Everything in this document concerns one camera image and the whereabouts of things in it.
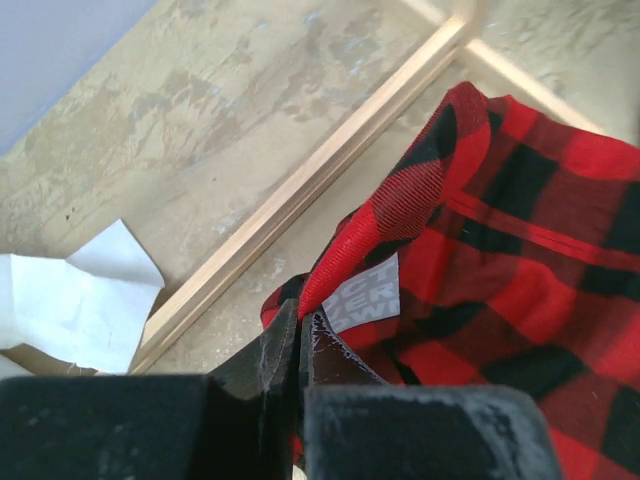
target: wooden stick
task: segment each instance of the wooden stick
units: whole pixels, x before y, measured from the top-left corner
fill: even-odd
[[[445,22],[160,307],[147,322],[132,373],[147,370],[447,67],[464,26],[457,18]]]
[[[485,1],[454,0],[454,14],[465,16],[467,19],[469,15],[482,15]],[[425,0],[402,2],[433,27],[441,25],[444,21],[444,14]],[[466,45],[460,47],[459,52],[463,62],[501,92],[511,94],[522,103],[537,108],[569,126],[598,134],[604,133],[601,127],[479,38],[470,39]]]
[[[460,50],[461,59],[501,92],[511,94],[521,102],[537,108],[553,119],[571,127],[604,134],[601,127],[482,40],[471,40]]]

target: clothing label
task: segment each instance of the clothing label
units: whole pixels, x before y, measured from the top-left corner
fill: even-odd
[[[398,254],[350,278],[322,303],[336,333],[400,315]]]

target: black object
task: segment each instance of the black object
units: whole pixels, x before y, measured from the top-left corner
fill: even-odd
[[[296,423],[310,480],[562,478],[525,395],[393,387],[294,300],[209,375],[0,382],[0,478],[290,479]]]

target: white paper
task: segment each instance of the white paper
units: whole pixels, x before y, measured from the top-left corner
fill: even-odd
[[[163,287],[120,220],[66,260],[0,255],[0,348],[126,373]]]

